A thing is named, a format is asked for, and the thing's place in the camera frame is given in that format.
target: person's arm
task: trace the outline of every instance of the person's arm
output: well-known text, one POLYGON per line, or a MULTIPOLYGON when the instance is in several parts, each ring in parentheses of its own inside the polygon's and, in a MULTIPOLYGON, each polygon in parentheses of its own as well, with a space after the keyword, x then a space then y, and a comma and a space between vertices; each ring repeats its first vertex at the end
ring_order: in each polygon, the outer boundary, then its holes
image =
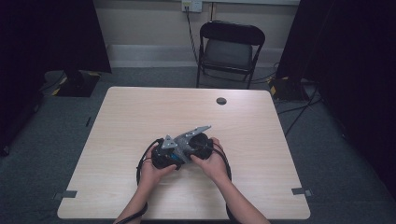
MULTIPOLYGON (((212 138, 214 148, 220 151, 222 148, 217 138, 212 138)), ((223 159, 216 152, 207 160, 201 160, 198 157, 191 156, 191 159, 202 168, 204 173, 216 184, 227 203, 233 216, 241 223, 270 223, 268 219, 253 205, 248 199, 236 188, 227 176, 226 167, 223 159)))
MULTIPOLYGON (((148 153, 146 154, 146 158, 151 158, 151 151, 154 149, 152 147, 148 153)), ((175 165, 170 165, 165 167, 161 170, 155 168, 152 164, 151 160, 146 160, 143 162, 140 183, 137 187, 134 196, 132 197, 131 201, 128 202, 124 210, 121 212, 119 217, 114 221, 114 223, 118 223, 121 220, 138 213, 143 209, 149 196, 152 191, 154 191, 155 187, 160 183, 161 178, 164 175, 167 175, 176 169, 175 165)), ((128 224, 138 224, 142 217, 137 217, 128 222, 128 224)))

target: black round hole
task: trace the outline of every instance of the black round hole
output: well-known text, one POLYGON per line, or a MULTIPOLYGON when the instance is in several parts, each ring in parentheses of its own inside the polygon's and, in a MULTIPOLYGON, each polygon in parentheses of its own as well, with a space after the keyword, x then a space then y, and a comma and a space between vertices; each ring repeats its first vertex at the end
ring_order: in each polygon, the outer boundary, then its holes
POLYGON ((226 100, 225 98, 222 98, 222 97, 219 97, 219 98, 216 100, 216 102, 217 102, 219 105, 225 105, 225 104, 227 104, 227 100, 226 100))

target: light wood table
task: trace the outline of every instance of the light wood table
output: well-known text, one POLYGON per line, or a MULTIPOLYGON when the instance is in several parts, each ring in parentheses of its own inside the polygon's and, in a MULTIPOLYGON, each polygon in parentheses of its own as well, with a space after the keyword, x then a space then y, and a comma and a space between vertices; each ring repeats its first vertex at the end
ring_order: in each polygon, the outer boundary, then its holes
MULTIPOLYGON (((233 182, 269 219, 310 211, 267 91, 113 87, 106 94, 63 198, 60 218, 116 218, 136 190, 136 166, 155 139, 198 126, 220 140, 233 182), (218 105, 223 97, 226 105, 218 105)), ((198 166, 166 176, 143 219, 228 219, 216 186, 198 166)))

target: chair backrest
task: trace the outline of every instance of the chair backrest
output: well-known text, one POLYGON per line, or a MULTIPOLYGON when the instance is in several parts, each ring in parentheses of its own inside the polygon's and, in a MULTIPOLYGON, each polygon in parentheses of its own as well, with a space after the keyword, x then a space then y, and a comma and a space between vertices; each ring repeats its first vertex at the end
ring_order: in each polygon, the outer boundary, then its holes
POLYGON ((265 34, 256 26, 227 21, 209 21, 205 23, 201 27, 200 36, 201 41, 202 37, 204 37, 253 46, 262 45, 265 41, 265 34))

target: power outlet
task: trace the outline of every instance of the power outlet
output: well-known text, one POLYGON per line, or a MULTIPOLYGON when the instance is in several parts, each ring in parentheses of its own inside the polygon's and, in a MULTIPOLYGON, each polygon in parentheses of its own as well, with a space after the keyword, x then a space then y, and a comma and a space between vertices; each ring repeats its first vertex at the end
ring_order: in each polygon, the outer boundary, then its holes
POLYGON ((202 0, 181 0, 181 11, 202 12, 202 0))

